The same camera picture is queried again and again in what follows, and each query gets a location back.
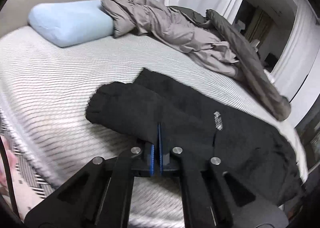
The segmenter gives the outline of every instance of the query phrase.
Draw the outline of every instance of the gray blanket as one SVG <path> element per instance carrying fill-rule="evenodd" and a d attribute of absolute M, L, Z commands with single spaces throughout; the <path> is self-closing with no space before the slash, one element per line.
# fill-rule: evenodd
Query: gray blanket
<path fill-rule="evenodd" d="M 225 25 L 218 13 L 199 23 L 187 10 L 172 9 L 155 0 L 103 0 L 102 6 L 114 19 L 116 38 L 133 29 L 138 35 L 152 33 L 197 64 L 245 82 L 277 120 L 289 116 L 289 102 L 269 82 L 253 48 L 250 50 L 245 38 L 228 38 L 234 37 L 232 27 Z"/>

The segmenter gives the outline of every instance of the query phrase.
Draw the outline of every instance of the mattress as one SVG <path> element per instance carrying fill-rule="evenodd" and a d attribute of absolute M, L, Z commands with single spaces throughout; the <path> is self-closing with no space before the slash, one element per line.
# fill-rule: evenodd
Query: mattress
<path fill-rule="evenodd" d="M 105 37 L 62 49 L 25 26 L 0 39 L 0 56 L 3 122 L 19 150 L 54 187 L 93 157 L 115 157 L 134 144 L 133 137 L 91 124 L 84 112 L 100 85 L 132 82 L 143 67 L 275 126 L 296 153 L 301 179 L 308 177 L 304 149 L 287 121 L 278 122 L 233 79 L 196 65 L 150 36 Z M 177 184 L 135 178 L 129 222 L 183 227 Z"/>

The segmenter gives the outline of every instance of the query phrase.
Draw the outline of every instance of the pink flower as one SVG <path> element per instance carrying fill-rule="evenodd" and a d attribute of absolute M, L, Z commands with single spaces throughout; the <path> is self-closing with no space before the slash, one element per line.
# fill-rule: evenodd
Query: pink flower
<path fill-rule="evenodd" d="M 4 144 L 5 151 L 7 153 L 10 170 L 12 171 L 18 162 L 17 157 L 12 153 L 11 150 L 9 150 L 9 145 L 8 145 L 8 141 L 6 140 L 6 138 L 1 135 L 1 139 Z M 4 173 L 4 166 L 3 166 L 2 158 L 0 158 L 0 184 L 7 187 L 7 178 Z"/>

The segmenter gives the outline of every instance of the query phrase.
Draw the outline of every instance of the metal screw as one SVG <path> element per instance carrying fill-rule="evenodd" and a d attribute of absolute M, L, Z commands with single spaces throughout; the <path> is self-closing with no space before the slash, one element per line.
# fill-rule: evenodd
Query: metal screw
<path fill-rule="evenodd" d="M 133 147 L 133 148 L 131 148 L 131 152 L 133 154 L 138 154 L 141 152 L 141 149 L 139 147 Z"/>
<path fill-rule="evenodd" d="M 172 149 L 172 151 L 173 151 L 173 153 L 181 154 L 182 151 L 183 151 L 183 149 L 180 148 L 180 147 L 174 147 L 174 148 Z"/>
<path fill-rule="evenodd" d="M 103 162 L 103 159 L 101 157 L 95 157 L 92 162 L 93 164 L 99 165 Z"/>
<path fill-rule="evenodd" d="M 218 157 L 213 157 L 213 158 L 210 159 L 210 162 L 213 165 L 219 165 L 221 163 L 221 159 L 219 159 Z"/>

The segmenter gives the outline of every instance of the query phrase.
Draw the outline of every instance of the light blue pillow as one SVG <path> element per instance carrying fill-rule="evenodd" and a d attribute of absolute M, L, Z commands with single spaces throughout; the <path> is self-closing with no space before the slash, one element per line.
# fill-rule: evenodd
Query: light blue pillow
<path fill-rule="evenodd" d="M 100 0 L 41 3 L 32 8 L 28 21 L 35 31 L 59 47 L 113 33 L 113 20 L 103 12 Z"/>

